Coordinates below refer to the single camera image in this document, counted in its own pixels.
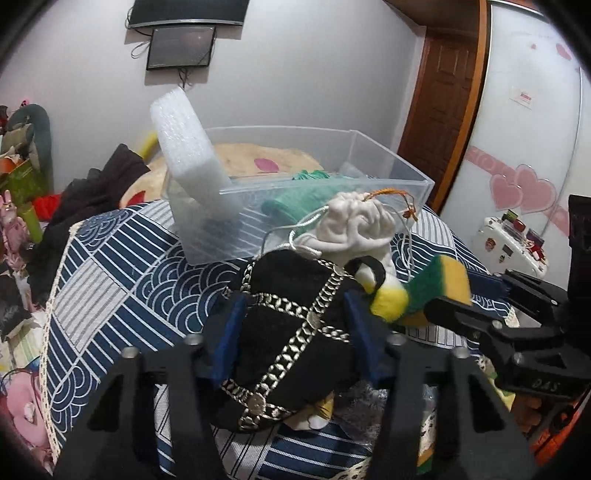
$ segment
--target doll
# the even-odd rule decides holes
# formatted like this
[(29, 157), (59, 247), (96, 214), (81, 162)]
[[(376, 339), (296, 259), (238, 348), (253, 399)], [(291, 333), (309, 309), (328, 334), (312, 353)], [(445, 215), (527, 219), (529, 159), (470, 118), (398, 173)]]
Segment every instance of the doll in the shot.
[(17, 216), (17, 207), (12, 202), (9, 190), (4, 192), (3, 201), (0, 207), (0, 224), (6, 249), (6, 263), (14, 271), (19, 271), (25, 266), (19, 250), (28, 242), (29, 232), (25, 221)]

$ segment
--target black cloth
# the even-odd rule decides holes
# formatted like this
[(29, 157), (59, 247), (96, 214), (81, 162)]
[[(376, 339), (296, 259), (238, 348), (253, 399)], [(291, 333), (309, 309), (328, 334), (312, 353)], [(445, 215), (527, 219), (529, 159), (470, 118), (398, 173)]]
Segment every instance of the black cloth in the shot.
[(31, 318), (22, 306), (21, 293), (10, 275), (0, 275), (0, 341), (21, 322)]
[(60, 206), (27, 264), (33, 302), (45, 305), (49, 297), (70, 227), (99, 213), (119, 208), (123, 194), (148, 171), (142, 158), (121, 144), (102, 171), (93, 168), (89, 178), (74, 180), (67, 186), (61, 195)]
[[(244, 270), (230, 281), (229, 288), (239, 291)], [(272, 251), (256, 261), (251, 275), (251, 294), (271, 293), (310, 307), (332, 270), (316, 261), (305, 259), (291, 250)], [(361, 285), (345, 277), (322, 320), (336, 329), (348, 331), (344, 292), (355, 290), (367, 299)], [(205, 328), (215, 322), (220, 304), (227, 302), (219, 296)], [(232, 379), (240, 387), (254, 391), (269, 366), (275, 362), (283, 347), (296, 334), (301, 318), (278, 312), (266, 306), (252, 306), (246, 314), (238, 342), (238, 356)], [(293, 363), (285, 377), (267, 397), (267, 402), (291, 411), (314, 404), (332, 391), (344, 390), (359, 379), (353, 346), (330, 339), (317, 332), (303, 353)], [(223, 390), (214, 390), (208, 401), (210, 421), (217, 427), (239, 432), (238, 420), (245, 409)], [(271, 426), (272, 420), (261, 419), (259, 429)]]

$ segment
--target orange string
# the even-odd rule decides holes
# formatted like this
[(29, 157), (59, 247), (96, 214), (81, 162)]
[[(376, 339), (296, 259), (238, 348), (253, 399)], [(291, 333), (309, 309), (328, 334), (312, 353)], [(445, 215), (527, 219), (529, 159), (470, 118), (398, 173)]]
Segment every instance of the orange string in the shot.
[[(398, 190), (398, 189), (380, 189), (375, 190), (374, 192), (368, 193), (363, 201), (371, 200), (378, 195), (400, 195), (404, 199), (404, 203), (407, 204), (407, 211), (402, 214), (404, 218), (413, 217), (415, 222), (418, 222), (416, 212), (417, 210), (414, 207), (414, 197), (410, 195), (409, 192), (406, 190)], [(412, 199), (412, 204), (408, 201), (407, 195)]]

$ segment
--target black plush toy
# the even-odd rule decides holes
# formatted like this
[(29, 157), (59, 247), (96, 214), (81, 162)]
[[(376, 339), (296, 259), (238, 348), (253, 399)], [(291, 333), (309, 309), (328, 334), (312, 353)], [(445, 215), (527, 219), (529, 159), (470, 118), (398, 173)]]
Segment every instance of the black plush toy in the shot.
[[(379, 288), (385, 273), (371, 260), (356, 259), (347, 270), (369, 262)], [(291, 250), (269, 252), (247, 264), (218, 297), (204, 327), (206, 338), (236, 291), (248, 294), (249, 307), (230, 378), (209, 397), (215, 426), (264, 429), (359, 379), (344, 294), (354, 291), (366, 312), (371, 296), (346, 270)]]

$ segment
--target wooden door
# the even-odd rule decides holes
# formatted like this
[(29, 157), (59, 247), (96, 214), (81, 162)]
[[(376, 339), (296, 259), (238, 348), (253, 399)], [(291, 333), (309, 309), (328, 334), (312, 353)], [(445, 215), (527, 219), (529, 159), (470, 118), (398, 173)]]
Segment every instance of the wooden door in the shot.
[(462, 126), (477, 39), (427, 31), (413, 102), (398, 154), (435, 181), (431, 205)]

